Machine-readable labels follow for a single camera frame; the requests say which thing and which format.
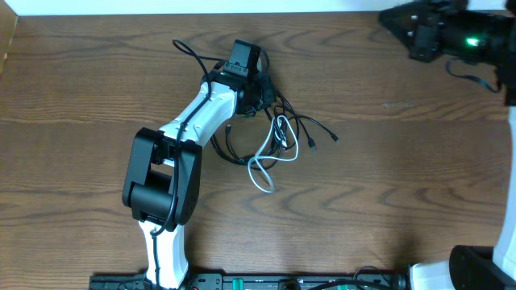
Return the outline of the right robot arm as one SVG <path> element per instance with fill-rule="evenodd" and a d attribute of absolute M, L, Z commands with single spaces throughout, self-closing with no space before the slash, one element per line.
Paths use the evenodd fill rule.
<path fill-rule="evenodd" d="M 430 63 L 451 61 L 493 67 L 496 85 L 464 74 L 492 93 L 503 93 L 510 145 L 515 145 L 515 3 L 507 14 L 470 10 L 466 1 L 412 1 L 382 10 L 379 24 L 408 50 L 409 57 Z M 503 221 L 492 246 L 457 245 L 438 262 L 416 263 L 397 289 L 513 289 L 515 287 L 515 162 L 510 162 Z"/>

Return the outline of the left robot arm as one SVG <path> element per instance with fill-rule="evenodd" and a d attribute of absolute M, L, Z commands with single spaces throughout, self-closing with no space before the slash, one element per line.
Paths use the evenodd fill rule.
<path fill-rule="evenodd" d="M 229 118 L 252 114 L 275 100 L 267 69 L 216 64 L 175 119 L 158 130 L 144 127 L 137 132 L 122 201 L 144 233 L 144 288 L 178 289 L 185 281 L 185 224 L 198 201 L 204 146 Z"/>

